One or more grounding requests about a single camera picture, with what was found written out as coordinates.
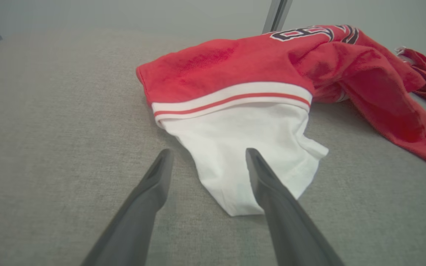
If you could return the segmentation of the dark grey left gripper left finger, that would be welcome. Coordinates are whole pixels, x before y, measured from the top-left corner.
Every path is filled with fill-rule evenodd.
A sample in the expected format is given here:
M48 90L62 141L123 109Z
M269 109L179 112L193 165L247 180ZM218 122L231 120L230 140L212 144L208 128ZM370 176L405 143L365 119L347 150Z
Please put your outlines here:
M83 266L144 266L157 212L170 187L174 155L162 150L82 262Z

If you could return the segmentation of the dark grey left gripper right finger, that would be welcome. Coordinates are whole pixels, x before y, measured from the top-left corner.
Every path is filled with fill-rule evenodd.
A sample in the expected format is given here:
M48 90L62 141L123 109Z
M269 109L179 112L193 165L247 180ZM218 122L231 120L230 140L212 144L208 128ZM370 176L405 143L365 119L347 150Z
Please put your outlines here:
M343 266L336 251L260 152L246 150L254 197L264 210L279 266Z

